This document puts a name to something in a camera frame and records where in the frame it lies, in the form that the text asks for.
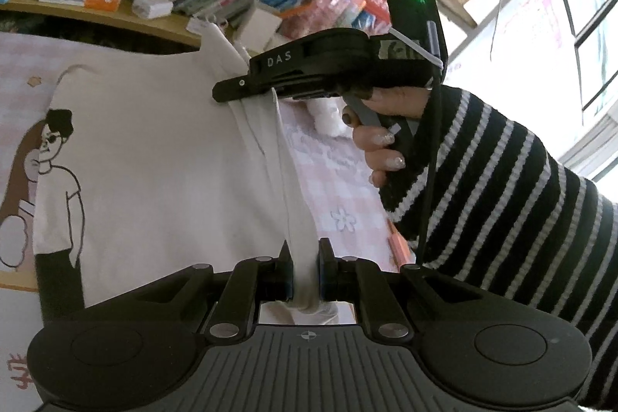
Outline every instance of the human hand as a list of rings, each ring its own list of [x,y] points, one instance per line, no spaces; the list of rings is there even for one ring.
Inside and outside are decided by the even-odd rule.
[[[363,103],[378,114],[404,116],[420,119],[423,115],[430,90],[415,87],[374,88],[367,93]],[[388,149],[395,141],[394,135],[386,128],[363,126],[350,107],[345,107],[343,122],[353,128],[352,139],[356,146],[365,151],[365,162],[373,170],[369,181],[375,187],[386,184],[386,172],[398,171],[406,167],[404,156],[398,151]]]

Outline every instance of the striped sleeve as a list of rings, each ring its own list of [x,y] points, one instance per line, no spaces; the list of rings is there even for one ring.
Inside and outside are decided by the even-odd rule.
[[[380,196],[412,248],[427,182],[430,99],[407,168]],[[580,405],[618,409],[617,207],[543,143],[467,91],[443,86],[425,262],[575,324],[590,343]]]

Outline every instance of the cartoon man's arm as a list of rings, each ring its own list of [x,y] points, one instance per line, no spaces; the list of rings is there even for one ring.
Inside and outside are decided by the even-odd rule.
[[[69,259],[71,265],[76,267],[77,260],[83,247],[84,214],[81,192],[77,191],[72,196],[67,194],[67,208],[69,210],[69,236],[71,240],[71,251]]]

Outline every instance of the white t-shirt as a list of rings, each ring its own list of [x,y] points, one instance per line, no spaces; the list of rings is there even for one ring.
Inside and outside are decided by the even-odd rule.
[[[50,109],[70,110],[73,132],[53,164],[81,189],[86,306],[195,263],[225,271],[277,256],[286,239],[294,305],[324,312],[316,230],[274,92],[212,99],[214,83],[246,72],[214,25],[199,52],[86,53],[67,63]],[[36,254],[67,249],[65,195],[75,181],[58,169],[39,178]]]

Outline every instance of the pink checkered tablecloth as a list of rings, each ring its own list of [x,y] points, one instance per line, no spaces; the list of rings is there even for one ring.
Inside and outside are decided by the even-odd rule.
[[[0,194],[7,189],[21,139],[45,116],[61,64],[89,47],[93,48],[72,41],[0,33]],[[385,213],[377,190],[368,182],[370,171],[363,154],[350,140],[317,134],[303,103],[282,101],[280,110],[319,236],[331,239],[338,256],[363,257],[383,270],[395,270]],[[33,267],[30,262],[27,269]]]

